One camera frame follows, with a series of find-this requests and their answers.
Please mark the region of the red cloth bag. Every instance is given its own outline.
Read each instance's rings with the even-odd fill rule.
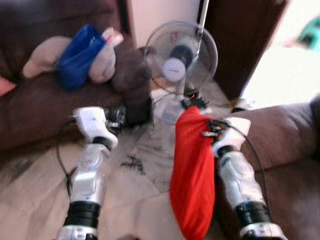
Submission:
[[[213,140],[202,136],[209,131],[209,118],[193,106],[180,116],[175,127],[170,200],[186,240],[204,239],[214,210]]]

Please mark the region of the blue cloth bag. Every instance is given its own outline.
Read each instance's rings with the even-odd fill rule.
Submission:
[[[85,84],[92,62],[105,44],[101,33],[91,25],[87,24],[77,32],[58,63],[59,81],[66,90],[75,90]]]

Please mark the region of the brown sofa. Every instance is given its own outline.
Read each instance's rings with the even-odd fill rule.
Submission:
[[[272,217],[289,240],[320,237],[320,97],[302,103],[241,111],[232,116],[251,120],[248,134],[266,173]],[[247,144],[241,151],[256,171],[259,165]],[[214,214],[227,239],[239,239],[239,222],[228,205],[220,178],[216,179]]]
[[[86,85],[66,91],[54,73],[22,79],[18,87],[0,97],[0,151],[49,138],[83,106],[108,108],[124,103],[128,123],[146,120],[149,83],[143,56],[133,48],[125,30],[126,13],[118,0],[0,0],[0,75],[21,79],[32,51],[52,36],[74,36],[85,24],[103,31],[122,31],[124,41],[115,47],[116,73],[103,85]]]

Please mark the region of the beige plush toy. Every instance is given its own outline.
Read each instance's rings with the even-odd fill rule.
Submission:
[[[114,47],[123,41],[123,36],[112,27],[107,28],[102,36],[106,39],[106,44],[95,57],[88,73],[94,84],[105,83],[115,74]],[[22,74],[30,79],[43,72],[55,71],[62,53],[71,40],[65,36],[54,36],[45,40],[33,51],[29,61],[23,67]]]

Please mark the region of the wall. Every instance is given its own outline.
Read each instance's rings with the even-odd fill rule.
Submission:
[[[320,14],[320,0],[289,0],[270,45],[283,45],[296,39],[306,24]]]
[[[146,45],[160,25],[181,20],[197,22],[200,0],[128,0],[130,29],[137,48]]]

